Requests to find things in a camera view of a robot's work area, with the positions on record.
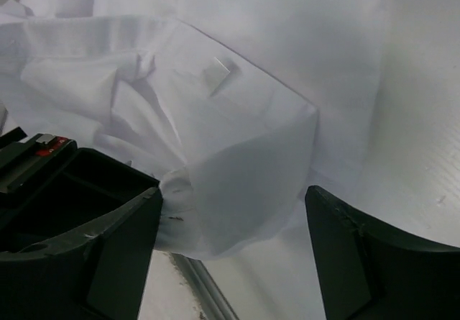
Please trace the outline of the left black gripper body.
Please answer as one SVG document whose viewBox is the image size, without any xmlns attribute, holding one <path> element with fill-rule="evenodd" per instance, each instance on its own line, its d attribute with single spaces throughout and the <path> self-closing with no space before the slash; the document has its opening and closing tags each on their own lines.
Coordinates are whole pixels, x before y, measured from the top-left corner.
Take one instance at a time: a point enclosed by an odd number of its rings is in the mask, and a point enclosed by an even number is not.
<svg viewBox="0 0 460 320">
<path fill-rule="evenodd" d="M 67 137 L 36 134 L 27 141 L 16 128 L 1 137 L 1 193 L 17 194 L 57 168 L 76 150 L 77 143 Z"/>
</svg>

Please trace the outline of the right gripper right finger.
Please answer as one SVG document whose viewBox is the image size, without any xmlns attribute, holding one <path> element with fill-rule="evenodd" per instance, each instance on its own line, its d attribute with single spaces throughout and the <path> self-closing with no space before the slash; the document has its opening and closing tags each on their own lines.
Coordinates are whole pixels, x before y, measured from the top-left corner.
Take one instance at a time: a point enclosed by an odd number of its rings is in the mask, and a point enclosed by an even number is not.
<svg viewBox="0 0 460 320">
<path fill-rule="evenodd" d="M 305 195 L 327 319 L 458 319 L 459 248 L 416 236 L 319 186 Z"/>
</svg>

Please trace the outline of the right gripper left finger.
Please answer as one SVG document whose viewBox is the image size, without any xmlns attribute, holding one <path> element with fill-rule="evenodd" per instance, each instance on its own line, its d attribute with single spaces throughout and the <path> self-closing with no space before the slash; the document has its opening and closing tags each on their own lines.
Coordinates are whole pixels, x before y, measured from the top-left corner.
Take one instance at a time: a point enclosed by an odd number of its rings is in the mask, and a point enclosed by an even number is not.
<svg viewBox="0 0 460 320">
<path fill-rule="evenodd" d="M 155 178 L 77 149 L 1 215 L 1 317 L 136 319 L 161 209 Z"/>
</svg>

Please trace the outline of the white shirt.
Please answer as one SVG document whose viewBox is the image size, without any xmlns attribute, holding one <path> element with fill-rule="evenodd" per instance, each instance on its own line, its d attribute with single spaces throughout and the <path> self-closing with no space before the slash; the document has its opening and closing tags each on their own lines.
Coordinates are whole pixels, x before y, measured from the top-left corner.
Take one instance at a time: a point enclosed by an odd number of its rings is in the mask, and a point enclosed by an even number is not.
<svg viewBox="0 0 460 320">
<path fill-rule="evenodd" d="M 1 103 L 158 178 L 156 247 L 217 259 L 274 236 L 367 152 L 386 0 L 8 0 Z"/>
</svg>

